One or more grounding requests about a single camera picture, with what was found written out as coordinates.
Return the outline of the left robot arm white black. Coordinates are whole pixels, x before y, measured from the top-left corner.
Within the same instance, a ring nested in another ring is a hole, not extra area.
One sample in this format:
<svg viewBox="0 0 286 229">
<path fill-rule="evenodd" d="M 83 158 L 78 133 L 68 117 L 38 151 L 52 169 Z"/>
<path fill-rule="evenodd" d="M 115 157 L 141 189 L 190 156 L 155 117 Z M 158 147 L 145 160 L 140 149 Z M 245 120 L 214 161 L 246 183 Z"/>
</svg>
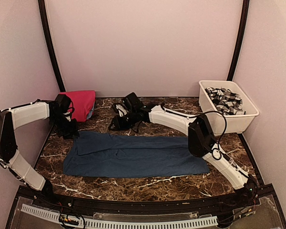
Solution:
<svg viewBox="0 0 286 229">
<path fill-rule="evenodd" d="M 77 122 L 72 118 L 74 110 L 71 99 L 64 94 L 53 101 L 38 99 L 0 110 L 0 165 L 40 191 L 39 200 L 47 208 L 54 208 L 58 198 L 52 193 L 52 183 L 34 169 L 33 163 L 52 129 L 64 139 L 79 135 Z"/>
</svg>

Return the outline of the pink trousers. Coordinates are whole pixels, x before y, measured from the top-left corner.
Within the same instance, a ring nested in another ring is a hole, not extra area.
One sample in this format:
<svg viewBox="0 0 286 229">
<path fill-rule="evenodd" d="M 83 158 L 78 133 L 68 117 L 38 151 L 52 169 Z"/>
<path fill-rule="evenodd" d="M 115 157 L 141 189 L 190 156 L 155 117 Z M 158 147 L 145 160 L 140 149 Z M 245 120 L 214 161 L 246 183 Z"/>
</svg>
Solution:
<svg viewBox="0 0 286 229">
<path fill-rule="evenodd" d="M 85 122 L 89 111 L 94 109 L 95 91 L 72 91 L 62 92 L 60 94 L 67 95 L 73 102 L 74 112 L 72 113 L 72 118 L 75 118 L 77 122 L 80 123 Z"/>
</svg>

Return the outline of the dark blue garment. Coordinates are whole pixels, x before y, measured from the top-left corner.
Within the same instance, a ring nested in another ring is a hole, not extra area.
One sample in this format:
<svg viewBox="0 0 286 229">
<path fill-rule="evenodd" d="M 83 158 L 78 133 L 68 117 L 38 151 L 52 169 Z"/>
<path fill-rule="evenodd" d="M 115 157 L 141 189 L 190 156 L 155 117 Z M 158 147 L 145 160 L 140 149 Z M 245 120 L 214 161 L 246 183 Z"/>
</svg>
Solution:
<svg viewBox="0 0 286 229">
<path fill-rule="evenodd" d="M 182 136 L 127 136 L 81 131 L 63 162 L 68 176 L 143 178 L 209 173 Z"/>
</svg>

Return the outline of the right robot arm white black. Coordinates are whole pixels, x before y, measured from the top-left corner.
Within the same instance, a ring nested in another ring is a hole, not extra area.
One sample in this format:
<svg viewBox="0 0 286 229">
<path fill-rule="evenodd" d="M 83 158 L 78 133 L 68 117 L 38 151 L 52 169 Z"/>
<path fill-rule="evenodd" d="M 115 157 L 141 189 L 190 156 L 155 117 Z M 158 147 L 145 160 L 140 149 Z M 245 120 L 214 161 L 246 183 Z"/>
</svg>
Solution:
<svg viewBox="0 0 286 229">
<path fill-rule="evenodd" d="M 133 128 L 141 122 L 164 125 L 184 133 L 192 155 L 212 164 L 232 185 L 236 194 L 234 203 L 244 207 L 257 195 L 257 183 L 220 146 L 213 134 L 207 112 L 190 116 L 165 108 L 164 104 L 144 104 L 135 93 L 124 97 L 121 103 L 112 105 L 117 114 L 109 130 L 120 131 Z"/>
</svg>

